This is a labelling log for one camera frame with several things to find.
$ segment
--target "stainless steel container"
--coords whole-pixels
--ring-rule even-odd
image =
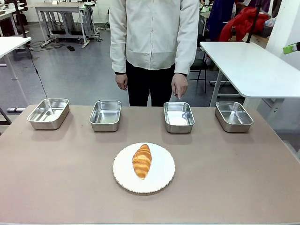
[[[186,102],[164,104],[165,126],[169,133],[190,133],[195,123],[191,107]]]
[[[96,132],[112,132],[119,129],[122,103],[119,101],[97,101],[90,123]]]
[[[226,132],[247,132],[253,124],[253,119],[238,102],[217,102],[215,114]]]
[[[27,120],[37,130],[56,130],[60,128],[69,111],[69,100],[47,98],[41,101]]]

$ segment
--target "plate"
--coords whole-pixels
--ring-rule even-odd
[[[145,179],[140,179],[132,165],[136,151],[147,144],[152,155],[152,162]],[[119,152],[114,159],[112,171],[117,182],[129,191],[151,193],[167,186],[175,174],[175,163],[171,154],[163,147],[152,143],[135,143]]]

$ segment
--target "person's left hand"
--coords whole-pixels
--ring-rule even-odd
[[[178,97],[180,100],[188,89],[188,82],[186,77],[182,74],[174,74],[171,85],[173,95]]]

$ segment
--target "red cloth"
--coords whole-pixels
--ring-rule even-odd
[[[255,18],[256,8],[246,7],[240,14],[235,18],[230,20],[222,29],[219,41],[228,41],[232,38],[232,27],[235,27],[236,40],[241,41],[244,36],[250,32],[254,18]],[[268,15],[258,14],[258,18],[255,24],[254,32],[262,31],[263,24],[269,19]]]

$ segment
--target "croissant on plate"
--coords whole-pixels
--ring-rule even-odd
[[[152,156],[149,146],[143,144],[133,155],[132,164],[136,175],[140,179],[145,179],[151,166]]]

